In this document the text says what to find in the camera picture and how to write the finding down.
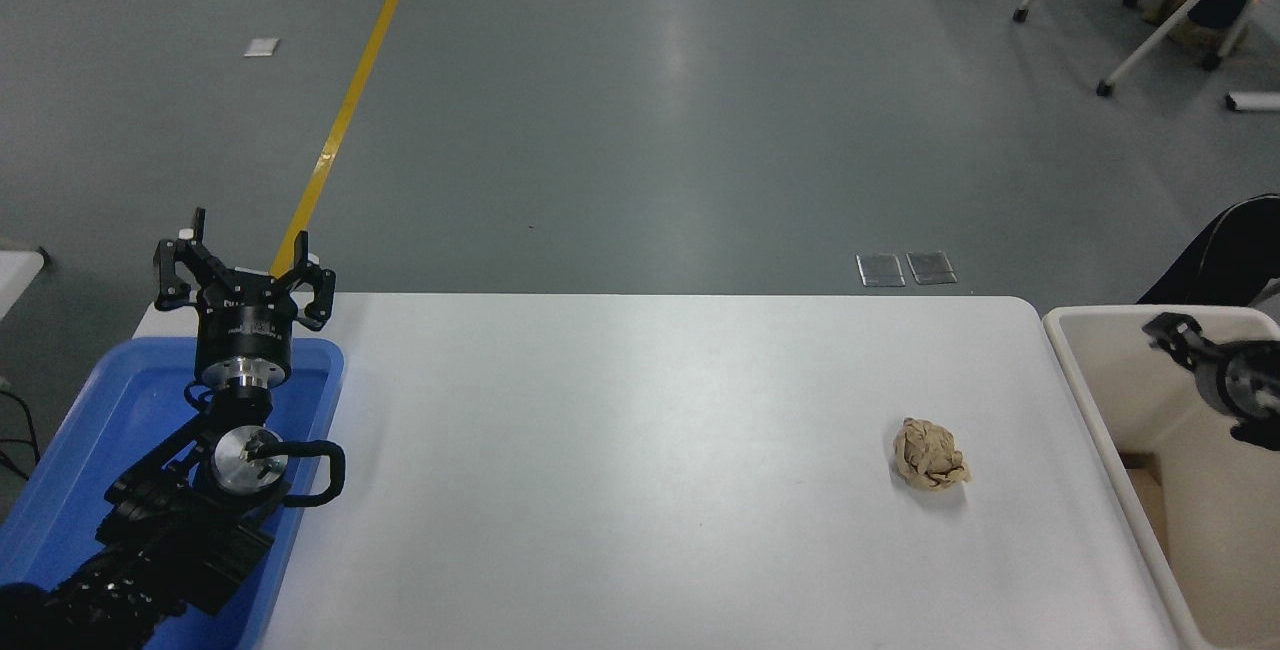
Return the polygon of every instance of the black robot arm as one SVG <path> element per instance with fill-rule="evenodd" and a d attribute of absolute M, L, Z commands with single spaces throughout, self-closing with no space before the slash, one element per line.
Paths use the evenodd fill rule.
<path fill-rule="evenodd" d="M 320 330 L 333 315 L 334 273 L 294 241 L 283 276 L 228 267 L 204 243 L 205 211 L 155 253 L 160 311 L 196 307 L 196 416 L 133 463 L 105 491 L 104 549 L 51 592 L 0 587 L 0 647 L 141 647 L 188 605 L 216 614 L 266 555 L 262 523 L 280 507 L 338 496 L 346 456 L 334 441 L 285 441 L 265 427 L 271 389 L 292 372 L 292 326 Z M 183 280 L 187 267 L 196 290 Z M 310 287 L 302 313 L 292 294 Z M 291 458 L 329 459 L 329 486 L 291 495 Z"/>
<path fill-rule="evenodd" d="M 1158 313 L 1142 331 L 1193 372 L 1196 389 L 1211 408 L 1238 421 L 1231 438 L 1280 450 L 1280 343 L 1220 345 L 1188 313 Z"/>

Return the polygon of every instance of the crumpled paper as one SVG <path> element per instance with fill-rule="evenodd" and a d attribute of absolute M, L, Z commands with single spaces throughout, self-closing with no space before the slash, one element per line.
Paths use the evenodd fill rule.
<path fill-rule="evenodd" d="M 927 418 L 905 418 L 893 439 L 897 472 L 919 490 L 943 490 L 972 479 L 964 453 L 946 427 Z"/>

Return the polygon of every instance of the white bin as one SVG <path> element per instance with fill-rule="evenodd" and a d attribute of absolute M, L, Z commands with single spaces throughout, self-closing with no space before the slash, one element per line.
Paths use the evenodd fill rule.
<path fill-rule="evenodd" d="M 1044 328 L 1183 644 L 1280 649 L 1280 453 L 1229 435 L 1190 372 L 1142 326 L 1189 313 L 1215 343 L 1276 340 L 1252 308 L 1106 305 L 1056 308 Z M 1169 555 L 1120 453 L 1152 454 L 1162 476 Z"/>

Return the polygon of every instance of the black cable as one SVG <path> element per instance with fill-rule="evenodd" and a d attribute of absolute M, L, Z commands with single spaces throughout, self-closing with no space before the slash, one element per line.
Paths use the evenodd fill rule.
<path fill-rule="evenodd" d="M 209 399 L 212 398 L 214 392 L 205 390 L 201 392 L 200 395 L 192 395 L 191 390 L 193 389 L 193 386 L 197 385 L 204 385 L 204 384 L 198 380 L 192 380 L 191 383 L 187 384 L 187 386 L 183 386 L 182 395 L 184 399 L 187 399 L 187 404 L 191 406 L 193 409 L 196 409 L 197 413 L 204 413 L 206 409 L 209 409 Z"/>
<path fill-rule="evenodd" d="M 9 458 L 9 454 L 5 453 L 5 450 L 0 450 L 0 467 L 9 468 L 14 473 L 17 473 L 18 477 L 23 480 L 31 480 L 31 476 L 28 473 L 22 472 L 22 468 L 19 468 L 17 463 L 14 463 L 13 459 Z"/>
<path fill-rule="evenodd" d="M 22 412 L 23 412 L 23 415 L 27 416 L 27 432 L 31 435 L 31 450 L 32 450 L 32 453 L 36 454 L 36 462 L 38 463 L 40 462 L 40 439 L 36 438 L 36 421 L 35 421 L 35 418 L 31 417 L 31 407 L 26 403 L 26 400 L 23 400 L 18 395 L 14 395 L 13 392 L 0 390 L 0 395 L 5 395 L 5 398 L 9 398 L 10 400 L 14 400 L 19 406 L 22 406 Z"/>

